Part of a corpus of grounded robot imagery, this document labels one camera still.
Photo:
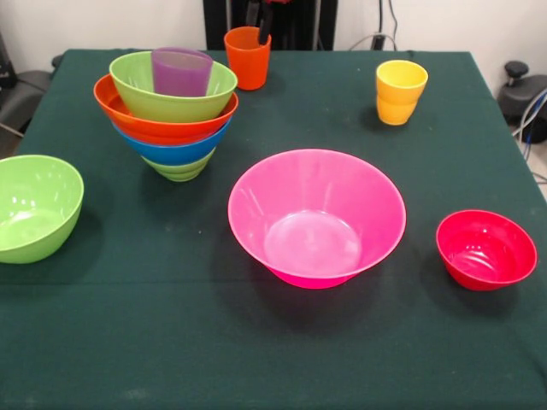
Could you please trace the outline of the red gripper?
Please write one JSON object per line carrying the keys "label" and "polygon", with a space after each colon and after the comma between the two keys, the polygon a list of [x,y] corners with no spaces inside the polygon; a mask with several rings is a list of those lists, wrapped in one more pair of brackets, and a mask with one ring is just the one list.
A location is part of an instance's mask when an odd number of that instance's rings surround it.
{"label": "red gripper", "polygon": [[[290,0],[265,0],[260,2],[258,43],[265,45],[270,36],[274,12],[270,3],[288,4]],[[245,10],[245,25],[256,26],[259,15],[259,0],[248,0]]]}

